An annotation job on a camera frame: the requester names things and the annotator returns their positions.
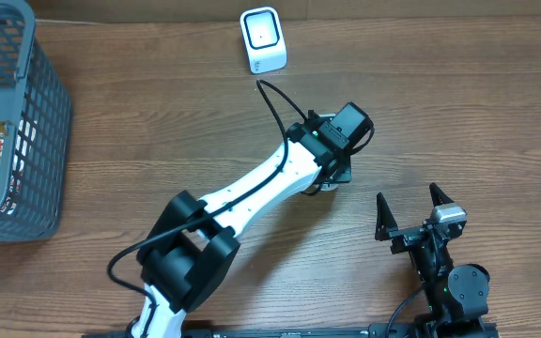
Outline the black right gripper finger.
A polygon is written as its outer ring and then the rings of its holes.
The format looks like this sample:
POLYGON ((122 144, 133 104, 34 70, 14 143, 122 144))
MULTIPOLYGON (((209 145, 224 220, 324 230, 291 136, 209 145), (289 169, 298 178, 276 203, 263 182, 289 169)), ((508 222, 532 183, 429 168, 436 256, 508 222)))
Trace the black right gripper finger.
POLYGON ((398 230, 397 222, 394 219, 387 200, 381 192, 377 194, 377 221, 375 240, 384 241, 392 237, 392 233, 398 230))
POLYGON ((452 204, 454 202, 435 182, 429 185, 429 191, 434 207, 452 204))

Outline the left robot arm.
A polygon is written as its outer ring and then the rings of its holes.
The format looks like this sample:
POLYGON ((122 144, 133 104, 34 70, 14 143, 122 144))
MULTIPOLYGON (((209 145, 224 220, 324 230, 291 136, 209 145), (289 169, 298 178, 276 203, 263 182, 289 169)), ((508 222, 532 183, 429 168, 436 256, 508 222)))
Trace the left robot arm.
POLYGON ((333 115, 311 112, 244 177, 200 198, 174 196, 137 251, 147 295, 127 336, 179 337, 186 315, 222 283, 247 227, 295 194, 350 182, 350 158, 373 133, 352 102, 333 115))

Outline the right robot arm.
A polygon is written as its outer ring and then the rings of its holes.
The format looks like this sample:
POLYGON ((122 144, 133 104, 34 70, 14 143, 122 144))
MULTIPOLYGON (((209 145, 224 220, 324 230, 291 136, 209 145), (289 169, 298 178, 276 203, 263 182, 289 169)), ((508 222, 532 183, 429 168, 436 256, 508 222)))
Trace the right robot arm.
POLYGON ((429 185, 433 208, 420 225, 400 229, 382 193, 376 197, 375 239, 389 241, 393 254, 406 253, 420 278, 420 286, 394 310, 388 323, 375 332, 383 337, 498 338, 497 326, 482 319, 488 313, 490 275, 478 264, 455 265, 447 244, 459 238, 467 211, 435 183, 429 185), (429 312, 411 323, 396 320, 418 295, 424 294, 429 312))

